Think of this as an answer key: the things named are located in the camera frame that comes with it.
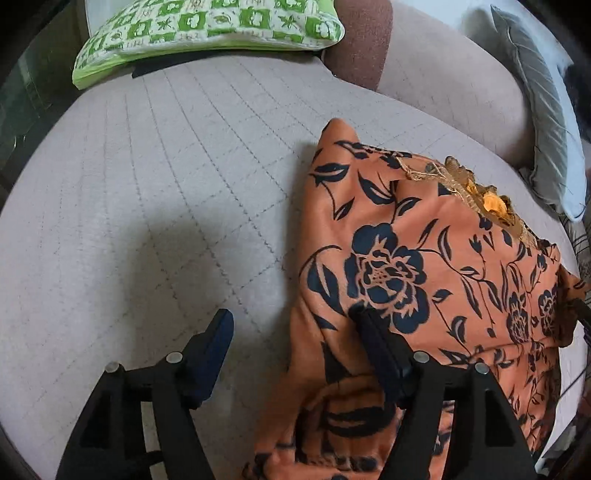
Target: green and white cushion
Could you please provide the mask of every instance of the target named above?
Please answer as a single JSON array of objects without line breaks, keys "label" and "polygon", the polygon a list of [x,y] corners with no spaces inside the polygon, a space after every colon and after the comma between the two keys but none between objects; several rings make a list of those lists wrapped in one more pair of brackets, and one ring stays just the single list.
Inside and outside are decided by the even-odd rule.
[{"label": "green and white cushion", "polygon": [[344,35],[333,0],[137,0],[88,39],[72,81],[84,89],[120,65],[168,53],[321,50]]}]

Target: orange cloth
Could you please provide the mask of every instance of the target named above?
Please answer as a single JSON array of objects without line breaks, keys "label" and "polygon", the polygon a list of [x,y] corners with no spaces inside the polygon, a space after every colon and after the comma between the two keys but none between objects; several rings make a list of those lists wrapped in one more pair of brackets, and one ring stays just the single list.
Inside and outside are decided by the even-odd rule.
[{"label": "orange cloth", "polygon": [[[560,393],[558,347],[576,322],[567,301],[586,285],[555,245],[526,244],[492,222],[484,207],[503,216],[502,207],[476,184],[468,192],[469,171],[446,164],[362,145],[338,119],[325,128],[305,186],[290,367],[244,478],[377,479],[403,412],[384,404],[348,317],[360,305],[442,364],[490,365],[530,449],[543,446]],[[434,480],[452,418],[447,403]]]}]

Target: gray pillowcase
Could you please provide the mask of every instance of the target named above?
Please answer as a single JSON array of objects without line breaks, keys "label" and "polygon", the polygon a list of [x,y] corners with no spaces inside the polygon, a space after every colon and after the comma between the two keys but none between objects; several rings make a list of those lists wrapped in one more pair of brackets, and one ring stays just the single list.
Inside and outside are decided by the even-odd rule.
[{"label": "gray pillowcase", "polygon": [[573,222],[583,219],[587,180],[577,119],[556,65],[540,53],[521,20],[491,5],[501,42],[523,80],[535,128],[533,191]]}]

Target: quilted fabric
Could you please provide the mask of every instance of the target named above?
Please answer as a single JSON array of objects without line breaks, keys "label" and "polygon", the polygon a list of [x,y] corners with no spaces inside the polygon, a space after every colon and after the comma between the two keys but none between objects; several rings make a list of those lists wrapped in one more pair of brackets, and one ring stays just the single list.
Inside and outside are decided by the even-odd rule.
[{"label": "quilted fabric", "polygon": [[[239,472],[287,364],[302,185],[335,116],[368,144],[454,155],[578,273],[560,223],[509,165],[314,57],[223,54],[102,83],[47,135],[0,216],[0,422],[42,478],[104,365],[181,349],[219,306],[235,340],[194,418],[217,477]],[[565,382],[584,364],[572,348]]]}]

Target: metal screw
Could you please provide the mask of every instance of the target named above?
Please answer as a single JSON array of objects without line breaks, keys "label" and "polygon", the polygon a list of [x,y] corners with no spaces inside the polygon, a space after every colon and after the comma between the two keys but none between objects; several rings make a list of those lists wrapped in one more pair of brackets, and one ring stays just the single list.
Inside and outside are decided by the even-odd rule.
[{"label": "metal screw", "polygon": [[482,375],[486,375],[489,371],[491,371],[491,369],[488,368],[488,365],[483,364],[482,362],[478,362],[476,365],[474,365],[474,370]]},{"label": "metal screw", "polygon": [[429,361],[429,354],[419,350],[414,352],[413,358],[420,364],[426,364]]},{"label": "metal screw", "polygon": [[119,362],[109,362],[105,365],[105,372],[114,374],[119,369]]},{"label": "metal screw", "polygon": [[181,352],[172,352],[166,356],[166,361],[169,364],[177,364],[183,359],[183,354]]}]

